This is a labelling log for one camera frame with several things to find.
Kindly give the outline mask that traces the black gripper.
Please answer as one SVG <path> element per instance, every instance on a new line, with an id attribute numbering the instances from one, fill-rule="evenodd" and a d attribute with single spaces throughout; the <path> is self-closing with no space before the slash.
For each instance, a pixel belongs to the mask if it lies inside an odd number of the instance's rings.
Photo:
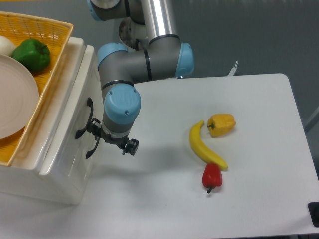
<path id="1" fill-rule="evenodd" d="M 116 145 L 118 148 L 123 149 L 122 155 L 129 154 L 134 156 L 139 147 L 137 139 L 128 139 L 129 132 L 115 133 L 107 129 L 97 118 L 92 118 L 87 131 L 94 135 L 95 139 L 102 138 L 104 142 Z"/>

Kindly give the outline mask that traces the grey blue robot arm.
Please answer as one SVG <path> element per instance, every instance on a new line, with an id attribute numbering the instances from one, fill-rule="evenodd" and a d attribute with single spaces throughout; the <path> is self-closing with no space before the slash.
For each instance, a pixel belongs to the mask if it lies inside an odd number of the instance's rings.
<path id="1" fill-rule="evenodd" d="M 103 120 L 91 119 L 86 127 L 96 140 L 134 155 L 139 142 L 128 136 L 141 109 L 135 84 L 191 74 L 192 48 L 177 34 L 169 0 L 90 0 L 87 4 L 96 20 L 128 17 L 146 29 L 147 45 L 143 49 L 129 50 L 124 44 L 108 43 L 98 50 Z"/>

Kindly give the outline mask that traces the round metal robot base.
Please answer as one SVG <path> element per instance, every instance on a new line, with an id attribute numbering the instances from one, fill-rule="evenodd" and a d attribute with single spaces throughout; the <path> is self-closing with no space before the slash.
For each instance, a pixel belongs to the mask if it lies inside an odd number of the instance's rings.
<path id="1" fill-rule="evenodd" d="M 145 50 L 149 46 L 146 26 L 135 23 L 130 17 L 121 21 L 118 33 L 121 43 L 129 51 Z"/>

